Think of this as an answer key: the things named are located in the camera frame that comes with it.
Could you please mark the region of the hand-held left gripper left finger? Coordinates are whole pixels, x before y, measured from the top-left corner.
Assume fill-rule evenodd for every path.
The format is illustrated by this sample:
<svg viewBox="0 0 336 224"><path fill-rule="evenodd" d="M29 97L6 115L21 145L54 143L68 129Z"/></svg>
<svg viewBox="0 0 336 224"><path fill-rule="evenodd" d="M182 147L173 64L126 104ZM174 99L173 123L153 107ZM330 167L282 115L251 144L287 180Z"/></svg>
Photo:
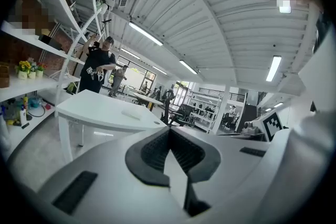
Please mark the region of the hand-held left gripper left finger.
<svg viewBox="0 0 336 224"><path fill-rule="evenodd" d="M165 127L133 144L125 154L128 170L146 185L170 186L170 178L164 174L170 151L169 133L170 128Z"/></svg>

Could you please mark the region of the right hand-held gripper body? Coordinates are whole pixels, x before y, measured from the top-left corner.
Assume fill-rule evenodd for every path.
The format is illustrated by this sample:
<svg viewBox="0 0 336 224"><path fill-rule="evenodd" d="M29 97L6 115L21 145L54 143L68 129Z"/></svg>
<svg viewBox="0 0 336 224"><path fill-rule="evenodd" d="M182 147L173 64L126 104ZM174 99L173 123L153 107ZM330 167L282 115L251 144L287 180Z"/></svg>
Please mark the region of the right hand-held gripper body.
<svg viewBox="0 0 336 224"><path fill-rule="evenodd" d="M271 142L274 135L282 129L277 111L272 110L252 121L245 122L241 134L259 137L263 142Z"/></svg>

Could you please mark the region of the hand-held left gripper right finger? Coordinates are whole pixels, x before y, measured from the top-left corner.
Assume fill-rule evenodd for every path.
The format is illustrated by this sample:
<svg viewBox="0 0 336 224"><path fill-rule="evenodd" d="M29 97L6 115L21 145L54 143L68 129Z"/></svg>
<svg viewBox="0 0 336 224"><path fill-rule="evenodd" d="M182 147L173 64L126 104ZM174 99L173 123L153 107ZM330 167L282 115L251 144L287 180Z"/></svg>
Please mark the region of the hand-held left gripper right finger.
<svg viewBox="0 0 336 224"><path fill-rule="evenodd" d="M170 150L192 183L209 180L221 163L214 146L177 127L170 128Z"/></svg>

